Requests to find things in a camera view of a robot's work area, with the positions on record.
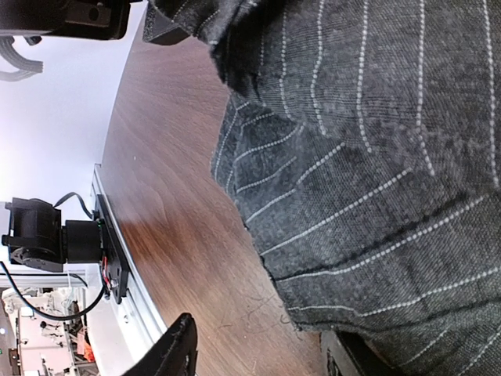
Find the black wire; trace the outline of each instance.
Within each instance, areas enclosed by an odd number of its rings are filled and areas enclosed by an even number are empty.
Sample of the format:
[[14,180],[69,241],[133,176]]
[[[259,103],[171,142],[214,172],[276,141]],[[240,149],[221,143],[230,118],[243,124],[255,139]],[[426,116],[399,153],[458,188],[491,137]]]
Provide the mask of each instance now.
[[85,214],[90,219],[93,219],[91,212],[85,206],[84,199],[81,198],[81,196],[78,193],[75,193],[75,192],[70,192],[68,194],[65,194],[63,197],[61,197],[61,199],[54,204],[54,208],[57,208],[58,206],[61,206],[62,204],[64,204],[66,201],[68,201],[73,196],[76,196],[78,198],[78,200],[80,201],[80,206],[81,206],[82,210],[85,212]]
[[69,315],[69,316],[53,316],[49,315],[48,313],[42,312],[38,308],[36,308],[34,305],[32,305],[25,297],[23,297],[23,294],[21,294],[21,291],[19,291],[19,288],[16,285],[16,282],[14,282],[12,276],[10,275],[10,272],[7,270],[7,267],[5,266],[5,263],[3,261],[0,261],[0,267],[3,269],[5,275],[7,276],[7,279],[10,282],[10,285],[13,287],[14,291],[16,294],[19,295],[21,301],[31,309],[33,309],[33,312],[37,313],[39,316],[43,317],[44,319],[47,320],[54,320],[54,321],[71,321],[75,319],[79,319],[82,316],[85,316],[87,313],[91,312],[94,307],[96,307],[103,297],[104,293],[106,292],[106,286],[103,285],[103,288],[101,289],[101,292],[97,296],[96,300],[92,302],[92,304],[84,309],[83,311],[80,311],[79,313],[75,313],[74,315]]
[[73,278],[76,278],[77,280],[80,280],[84,284],[84,286],[86,286],[88,288],[87,282],[85,282],[85,280],[82,277],[80,277],[78,274],[70,273],[70,277],[73,277]]

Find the black cable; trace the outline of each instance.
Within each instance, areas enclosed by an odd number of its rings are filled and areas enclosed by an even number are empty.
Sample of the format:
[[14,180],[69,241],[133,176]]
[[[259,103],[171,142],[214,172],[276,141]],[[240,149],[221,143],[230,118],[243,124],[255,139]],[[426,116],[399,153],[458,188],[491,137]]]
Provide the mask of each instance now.
[[75,193],[75,192],[70,192],[68,194],[65,194],[63,197],[61,197],[61,199],[54,204],[54,208],[57,208],[58,206],[61,206],[62,204],[64,204],[66,201],[68,201],[73,196],[76,196],[78,198],[78,200],[80,201],[80,206],[83,209],[83,211],[85,212],[85,214],[90,219],[93,219],[91,212],[85,206],[84,199],[81,198],[81,196],[78,193]]
[[79,313],[75,313],[74,315],[69,315],[69,316],[53,316],[49,315],[48,313],[42,312],[38,308],[36,308],[34,305],[32,305],[25,297],[23,297],[23,294],[21,294],[21,291],[19,291],[19,288],[16,285],[16,282],[14,282],[10,272],[7,270],[7,267],[5,266],[5,263],[3,261],[0,261],[0,267],[3,269],[5,275],[7,276],[7,279],[10,282],[10,285],[13,287],[14,291],[16,294],[19,295],[21,301],[31,309],[33,309],[33,312],[37,313],[39,316],[43,317],[44,319],[47,320],[54,320],[54,321],[71,321],[75,319],[79,319],[82,316],[85,316],[87,313],[91,312],[94,307],[96,307],[101,300],[101,298],[104,296],[104,293],[106,292],[106,286],[103,285],[103,288],[101,288],[101,292],[97,296],[96,300],[92,302],[92,304],[84,309],[83,311],[80,311]]
[[73,277],[73,278],[76,278],[77,280],[80,280],[80,281],[84,284],[84,286],[85,286],[86,288],[88,288],[88,284],[87,284],[87,282],[85,282],[85,280],[84,280],[82,277],[80,277],[78,274],[73,274],[73,273],[70,273],[70,277]]
[[10,65],[21,70],[34,73],[42,73],[44,64],[41,61],[29,60],[21,56],[13,46],[14,38],[0,38],[0,56],[2,56]]

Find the white pinstripe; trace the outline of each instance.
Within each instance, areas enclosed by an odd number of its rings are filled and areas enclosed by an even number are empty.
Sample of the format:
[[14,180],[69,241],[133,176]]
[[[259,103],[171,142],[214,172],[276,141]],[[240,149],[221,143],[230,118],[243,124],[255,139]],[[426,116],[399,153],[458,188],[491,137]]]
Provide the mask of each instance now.
[[410,359],[409,359],[409,360],[407,360],[406,362],[404,362],[404,363],[400,363],[397,367],[403,367],[403,366],[405,366],[405,365],[407,365],[407,364],[412,363],[412,362],[413,362],[413,361],[415,361],[415,360],[418,360],[418,359],[419,359],[422,355],[424,355],[424,353],[425,353],[426,351],[428,351],[428,350],[429,350],[429,349],[431,349],[433,346],[435,346],[435,344],[436,344],[438,341],[440,341],[440,340],[444,337],[444,335],[446,335],[446,334],[447,334],[447,332],[448,332],[448,331],[449,331],[449,329],[448,329],[448,328],[447,328],[447,329],[445,329],[442,333],[440,333],[440,334],[438,335],[438,337],[437,337],[437,338],[435,338],[433,341],[430,341],[430,343],[428,343],[428,345],[427,345],[424,349],[422,349],[421,351],[419,351],[419,352],[418,352],[415,356],[413,356],[412,358],[410,358]]
[[285,99],[285,85],[284,85],[284,80],[285,77],[287,76],[287,62],[285,61],[285,52],[287,50],[287,10],[283,10],[283,24],[282,24],[282,75],[280,76],[279,84],[280,84],[280,95],[282,96],[282,104],[283,104],[283,110],[285,111],[285,115],[289,118],[292,119],[290,116],[290,110],[289,107],[287,106],[287,102]]
[[276,198],[274,198],[273,200],[271,200],[270,202],[268,202],[265,206],[263,206],[261,209],[259,209],[258,211],[256,211],[255,213],[253,213],[249,218],[247,218],[247,220],[245,221],[245,223],[249,223],[251,220],[253,220],[254,218],[256,218],[258,215],[260,215],[262,212],[264,212],[266,209],[270,208],[271,206],[273,206],[274,204],[276,204],[277,202],[283,200],[284,198],[286,197],[289,197],[292,193],[296,192],[296,189],[292,189],[290,190],[289,192],[286,192],[284,193],[283,195],[281,196],[278,196]]
[[225,144],[226,144],[226,141],[228,140],[229,134],[231,133],[231,131],[232,131],[232,129],[233,129],[233,126],[235,125],[236,116],[238,115],[238,111],[240,111],[240,110],[242,110],[243,108],[247,107],[249,104],[250,104],[249,102],[246,102],[246,103],[244,103],[243,105],[238,106],[238,107],[235,109],[235,114],[233,115],[232,124],[229,126],[228,131],[227,131],[227,133],[225,134],[224,139],[222,139],[221,147],[219,148],[218,158],[216,159],[216,165],[215,165],[215,167],[214,167],[214,178],[215,178],[216,180],[217,180],[217,178],[218,178],[218,168],[219,168],[219,164],[221,163],[222,151],[223,151],[223,149],[225,148]]
[[[299,132],[302,132],[302,129],[304,128],[304,126],[302,126],[300,129],[299,129]],[[257,210],[255,213],[253,213],[246,221],[245,223],[249,223],[252,219],[256,218],[258,215],[260,215],[262,212],[264,212],[266,209],[270,208],[271,206],[273,206],[274,204],[276,204],[277,202],[280,202],[281,200],[283,200],[284,198],[287,198],[289,197],[291,194],[295,193],[296,192],[296,187],[302,183],[306,177],[308,175],[310,175],[312,172],[314,172],[318,167],[320,167],[321,165],[323,165],[325,162],[327,162],[334,154],[336,154],[342,147],[344,147],[344,143],[341,143],[339,146],[336,146],[334,149],[332,149],[327,155],[325,155],[320,161],[317,161],[316,163],[314,163],[314,165],[312,167],[310,167],[308,170],[306,170],[306,172],[300,176],[300,178],[297,180],[297,182],[294,184],[294,188],[286,193],[284,193],[283,195],[281,196],[278,196],[276,198],[274,198],[273,200],[271,200],[270,202],[268,202],[265,206],[263,206],[261,209]]]
[[179,16],[179,13],[182,12],[182,10],[185,8],[186,4],[188,4],[189,0],[185,0],[185,2],[183,2],[181,4],[181,6],[179,7],[179,9],[177,10],[177,12],[174,14],[174,16],[172,16],[172,22],[175,21],[175,18],[177,16]]
[[256,118],[254,118],[252,120],[249,120],[249,121],[246,121],[245,123],[243,123],[242,124],[242,128],[243,127],[247,127],[248,125],[251,125],[251,124],[256,124],[258,121],[260,121],[262,119],[270,118],[271,116],[274,116],[274,115],[275,115],[274,113],[259,115]]
[[317,121],[319,122],[320,132],[323,135],[327,134],[327,130],[326,130],[326,127],[323,125],[323,119],[322,119],[322,115],[320,114],[319,103],[317,102],[317,99],[316,99],[315,87],[316,87],[316,81],[319,77],[320,66],[322,65],[322,59],[323,59],[322,15],[323,15],[324,6],[325,6],[325,0],[320,0],[319,17],[316,21],[317,29],[318,29],[317,32],[318,32],[318,36],[319,36],[319,56],[316,60],[315,67],[313,68],[312,84],[310,85],[310,96],[311,96],[312,101],[313,101],[313,107],[315,108]]
[[491,22],[488,15],[487,0],[484,2],[484,16],[485,16],[485,42],[487,45],[488,69],[489,69],[489,88],[491,93],[491,118],[489,120],[489,136],[491,141],[491,170],[494,185],[499,188],[499,177],[496,168],[496,91],[494,89],[494,57],[492,55],[492,39],[491,39]]
[[266,183],[269,180],[273,179],[275,176],[277,176],[280,172],[282,172],[285,168],[289,167],[291,164],[296,161],[297,157],[292,158],[290,161],[288,161],[286,164],[284,164],[282,167],[280,167],[278,170],[273,172],[270,176],[265,177],[264,179],[259,180],[258,182],[254,182],[251,184],[247,184],[246,186],[240,187],[238,190],[236,190],[237,193],[243,192],[245,190],[248,190],[249,188],[253,188],[255,186],[259,186],[262,183]]
[[258,77],[262,75],[262,69],[265,65],[265,30],[261,32],[261,48],[259,50],[259,69],[258,69]]
[[297,132],[297,128],[295,128],[291,133],[289,133],[287,136],[283,137],[282,139],[277,139],[276,141],[273,141],[271,143],[266,143],[265,145],[256,146],[256,147],[253,147],[252,149],[247,150],[246,152],[242,153],[241,155],[239,155],[235,159],[235,163],[238,162],[243,157],[246,157],[247,155],[252,154],[255,151],[260,151],[260,150],[268,149],[269,147],[273,147],[273,146],[277,146],[277,145],[279,145],[281,143],[285,143],[296,132]]
[[229,194],[229,182],[231,181],[233,177],[233,170],[229,173],[228,179],[226,180],[226,187],[225,187],[225,192]]
[[306,310],[310,310],[310,309],[339,309],[339,310],[352,312],[358,317],[369,317],[369,316],[378,315],[380,313],[385,313],[387,311],[392,311],[394,309],[409,308],[409,307],[414,306],[415,304],[423,301],[425,298],[428,298],[432,295],[441,294],[441,293],[446,292],[446,291],[454,290],[456,288],[463,287],[463,286],[466,286],[468,284],[472,284],[473,282],[476,282],[478,280],[483,280],[484,278],[490,277],[493,274],[497,274],[497,273],[499,273],[499,271],[501,271],[501,269],[499,267],[496,267],[496,268],[488,270],[487,272],[479,273],[476,276],[468,277],[468,278],[461,280],[459,282],[455,282],[454,284],[450,284],[450,285],[440,287],[440,288],[435,288],[434,290],[425,292],[424,294],[418,296],[417,298],[415,298],[413,300],[409,300],[407,302],[401,302],[401,303],[394,304],[394,305],[389,305],[387,307],[379,308],[379,309],[376,309],[374,311],[369,311],[369,312],[365,312],[365,313],[361,313],[361,312],[357,311],[356,309],[351,308],[351,307],[347,307],[345,305],[332,305],[332,306],[331,305],[328,305],[328,306],[327,305],[309,305],[306,307],[293,307],[289,310],[290,311],[306,311]]
[[375,190],[372,190],[372,191],[368,192],[367,194],[364,194],[357,201],[352,202],[351,204],[349,204],[348,206],[344,207],[340,211],[338,211],[338,212],[334,213],[333,215],[331,215],[329,218],[326,218],[323,221],[320,221],[319,223],[317,223],[316,225],[310,227],[306,231],[303,231],[302,233],[299,233],[298,235],[296,235],[294,237],[291,237],[290,239],[285,240],[282,243],[277,244],[276,246],[271,247],[270,249],[267,249],[266,251],[262,252],[261,256],[264,256],[264,255],[267,255],[270,252],[276,251],[277,249],[283,247],[284,245],[288,245],[290,243],[293,243],[294,241],[296,241],[298,239],[301,239],[302,237],[305,237],[306,235],[312,233],[313,231],[318,230],[320,227],[325,226],[326,224],[332,222],[333,220],[335,220],[340,215],[343,215],[344,213],[349,212],[353,208],[356,208],[360,204],[363,204],[365,201],[369,200],[374,195],[379,194],[379,193],[383,192],[384,190],[386,190],[388,187],[394,185],[395,183],[397,183],[397,181],[399,181],[404,176],[406,176],[410,171],[411,171],[410,168],[408,168],[408,169],[400,172],[393,179],[388,180],[385,184],[383,184],[381,186],[378,186]]
[[359,83],[357,84],[357,115],[359,117],[360,136],[362,137],[363,143],[366,145],[367,151],[369,153],[372,153],[373,150],[372,147],[370,147],[369,140],[367,139],[366,127],[363,124],[363,113],[362,113],[363,71],[366,65],[366,45],[367,45],[368,29],[369,29],[369,0],[364,0],[362,45],[360,46],[360,57],[359,57]]
[[477,356],[473,358],[470,364],[468,364],[461,372],[459,372],[457,376],[463,376],[464,374],[466,374],[470,370],[470,368],[472,368],[480,360],[480,358],[483,357],[487,349],[492,346],[492,344],[499,338],[500,335],[501,335],[501,325],[497,327],[497,332],[488,338],[487,343],[485,344],[484,347],[482,347]]
[[338,270],[326,270],[323,272],[315,272],[315,273],[305,273],[305,274],[301,274],[298,276],[285,278],[285,279],[281,280],[280,282],[290,281],[290,280],[299,280],[301,278],[320,277],[320,276],[338,276],[340,274],[346,274],[346,273],[350,273],[354,270],[360,269],[363,266],[367,266],[367,265],[375,262],[376,260],[382,259],[384,256],[391,254],[393,251],[399,249],[401,246],[408,244],[408,243],[411,243],[415,240],[418,240],[419,238],[423,237],[424,235],[428,235],[429,233],[432,233],[436,229],[439,229],[440,227],[444,226],[445,224],[448,224],[453,219],[456,219],[459,216],[461,216],[464,212],[468,212],[473,207],[480,204],[484,199],[485,199],[485,196],[479,197],[477,200],[471,202],[470,204],[467,204],[464,208],[461,208],[460,210],[455,211],[450,216],[448,216],[444,219],[441,219],[440,221],[438,221],[434,225],[429,226],[424,230],[420,230],[417,233],[414,233],[413,235],[408,236],[406,239],[401,240],[401,241],[393,244],[391,247],[386,248],[384,251],[379,252],[376,255],[371,256],[371,257],[369,257],[361,262],[358,262],[352,266],[349,266],[348,268],[343,268],[343,269],[338,269]]
[[219,9],[216,10],[214,13],[212,13],[199,27],[198,30],[196,31],[195,38],[200,37],[200,33],[204,29],[204,27],[211,22],[211,20],[216,17],[219,14]]
[[428,155],[428,150],[426,148],[426,143],[424,142],[423,130],[425,129],[422,116],[423,116],[423,102],[424,102],[424,94],[423,94],[423,82],[424,82],[424,31],[426,27],[425,13],[424,13],[424,1],[420,0],[420,54],[419,54],[419,63],[418,63],[418,78],[417,78],[417,87],[418,87],[418,96],[417,96],[417,112],[416,112],[416,131],[417,136],[420,139],[421,150],[424,155],[424,161],[426,162],[426,166],[428,167],[428,171],[431,176],[435,176],[435,170],[433,168],[433,164],[431,163],[430,156]]
[[324,155],[319,161],[315,162],[313,166],[311,166],[308,170],[306,170],[303,173],[303,175],[299,177],[299,179],[296,182],[296,186],[301,184],[312,172],[314,172],[318,167],[326,163],[330,158],[336,155],[339,152],[339,150],[341,150],[345,146],[346,146],[345,143],[340,143],[339,145],[334,147],[329,153]]

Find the orange object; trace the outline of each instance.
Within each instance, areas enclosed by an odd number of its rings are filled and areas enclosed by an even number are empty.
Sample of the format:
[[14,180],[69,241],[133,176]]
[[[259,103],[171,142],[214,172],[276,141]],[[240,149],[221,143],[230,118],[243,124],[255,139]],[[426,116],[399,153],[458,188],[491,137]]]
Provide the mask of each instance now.
[[88,362],[95,362],[96,361],[96,358],[94,357],[94,352],[92,351],[92,347],[86,342],[85,343],[85,354],[84,354],[84,358],[88,361]]

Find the black bracket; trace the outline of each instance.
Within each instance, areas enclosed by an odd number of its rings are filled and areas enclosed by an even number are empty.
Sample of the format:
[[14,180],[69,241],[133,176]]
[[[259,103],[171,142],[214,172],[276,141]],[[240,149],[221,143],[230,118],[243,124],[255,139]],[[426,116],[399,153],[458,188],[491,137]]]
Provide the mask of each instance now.
[[127,294],[127,281],[131,272],[125,251],[117,235],[113,221],[110,217],[110,210],[106,205],[105,197],[102,194],[96,196],[95,220],[101,226],[103,236],[103,250],[106,256],[105,275],[110,283],[110,290],[117,304],[122,302],[122,298]]

